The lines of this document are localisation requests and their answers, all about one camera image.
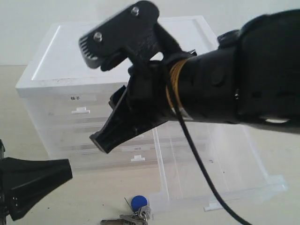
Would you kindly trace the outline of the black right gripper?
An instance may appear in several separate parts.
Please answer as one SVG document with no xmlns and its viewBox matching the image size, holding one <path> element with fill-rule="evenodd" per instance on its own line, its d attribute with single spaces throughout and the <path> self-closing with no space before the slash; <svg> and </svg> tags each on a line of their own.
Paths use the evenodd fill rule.
<svg viewBox="0 0 300 225">
<path fill-rule="evenodd" d="M 90 136 L 103 153 L 168 121 L 177 121 L 168 89 L 174 61 L 151 60 L 134 63 L 128 85 L 123 85 L 109 100 L 112 113 L 104 126 Z"/>
</svg>

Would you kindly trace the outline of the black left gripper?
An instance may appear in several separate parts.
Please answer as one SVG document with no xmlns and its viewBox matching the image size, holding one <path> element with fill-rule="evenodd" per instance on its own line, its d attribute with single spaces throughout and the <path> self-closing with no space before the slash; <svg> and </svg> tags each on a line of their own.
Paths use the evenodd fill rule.
<svg viewBox="0 0 300 225">
<path fill-rule="evenodd" d="M 73 177 L 67 159 L 30 161 L 4 157 L 0 140 L 0 220 L 23 218 L 40 200 Z"/>
</svg>

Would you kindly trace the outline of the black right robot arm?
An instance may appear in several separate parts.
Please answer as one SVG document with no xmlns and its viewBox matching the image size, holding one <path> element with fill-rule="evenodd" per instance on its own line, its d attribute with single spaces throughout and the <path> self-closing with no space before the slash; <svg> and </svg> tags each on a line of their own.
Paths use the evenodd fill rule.
<svg viewBox="0 0 300 225">
<path fill-rule="evenodd" d="M 259 16 L 201 55 L 183 51 L 158 23 L 152 31 L 164 57 L 143 62 L 129 51 L 128 85 L 111 96 L 112 114 L 90 136 L 100 151 L 168 121 L 299 131 L 299 10 Z"/>
</svg>

